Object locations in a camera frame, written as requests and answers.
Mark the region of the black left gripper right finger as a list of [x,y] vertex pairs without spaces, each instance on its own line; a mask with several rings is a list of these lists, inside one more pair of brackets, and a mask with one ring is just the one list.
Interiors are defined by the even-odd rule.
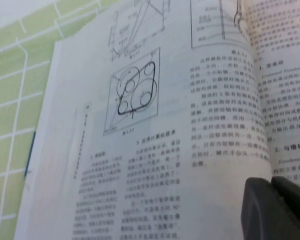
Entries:
[[292,221],[287,226],[295,228],[295,235],[297,234],[297,229],[300,233],[300,185],[283,176],[274,176],[271,179],[271,186],[274,187],[279,198],[286,205],[286,212]]

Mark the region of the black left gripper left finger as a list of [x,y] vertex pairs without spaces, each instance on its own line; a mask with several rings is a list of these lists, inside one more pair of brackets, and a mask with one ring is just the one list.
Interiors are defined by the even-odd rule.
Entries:
[[245,182],[241,225],[245,240],[286,240],[290,219],[272,184],[251,177]]

